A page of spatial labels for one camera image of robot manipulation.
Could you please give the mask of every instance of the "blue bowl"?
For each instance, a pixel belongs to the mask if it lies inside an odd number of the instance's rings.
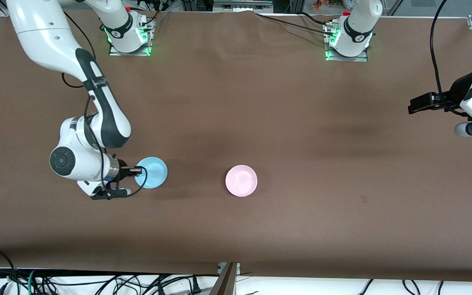
[[[167,179],[167,165],[161,159],[157,157],[148,157],[139,161],[137,166],[142,166],[148,171],[147,181],[144,188],[156,188],[162,185]],[[139,186],[143,184],[145,180],[145,170],[142,170],[141,174],[137,175],[134,179],[136,179],[136,183]]]

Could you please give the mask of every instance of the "white floor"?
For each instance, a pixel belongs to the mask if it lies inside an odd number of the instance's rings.
[[[157,276],[139,276],[142,284],[150,284]],[[52,281],[58,283],[80,283],[104,281],[111,276],[99,277],[60,277]],[[248,295],[257,291],[256,295],[358,295],[364,288],[367,280],[364,279],[310,279],[310,278],[277,278],[277,277],[239,277],[236,283],[236,295]],[[198,278],[201,289],[214,285],[216,277]],[[5,284],[5,279],[0,279],[0,287]],[[416,281],[422,295],[437,295],[438,281]],[[85,286],[57,286],[59,295],[93,295],[102,284]],[[110,295],[116,284],[109,284],[101,293]],[[415,291],[412,283],[407,281],[408,288]],[[189,290],[187,280],[176,282],[164,289],[166,295],[173,295],[180,291]],[[7,286],[5,295],[17,294],[15,283]],[[21,287],[21,294],[26,295],[27,290]],[[472,295],[472,282],[445,282],[442,287],[442,295]],[[130,288],[121,288],[118,295],[136,295],[136,291]],[[400,280],[374,280],[365,295],[409,295],[402,286]]]

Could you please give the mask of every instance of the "pink bowl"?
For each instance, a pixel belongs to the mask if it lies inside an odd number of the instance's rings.
[[[225,185],[234,196],[247,197],[256,189],[258,177],[251,167],[238,165],[231,168],[227,173]]]

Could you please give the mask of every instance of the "brown tablecloth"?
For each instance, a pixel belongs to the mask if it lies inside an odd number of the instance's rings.
[[[453,114],[407,114],[435,91],[431,19],[380,19],[369,62],[346,63],[325,60],[317,33],[251,12],[171,13],[152,56],[109,57],[98,17],[69,14],[132,123],[110,152],[160,157],[168,179],[94,201],[56,176],[50,151],[86,92],[30,61],[1,18],[0,250],[18,267],[200,273],[240,261],[254,275],[472,280],[472,138],[453,133],[464,121]],[[447,90],[472,71],[472,30],[440,19],[435,45]],[[223,181],[237,164],[258,175],[246,198]]]

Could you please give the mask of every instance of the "cable clip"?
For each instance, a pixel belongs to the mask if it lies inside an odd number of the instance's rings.
[[[107,78],[105,78],[105,76],[90,78],[83,82],[85,89],[88,91],[96,90],[98,88],[107,86],[108,84],[109,81],[107,80]]]

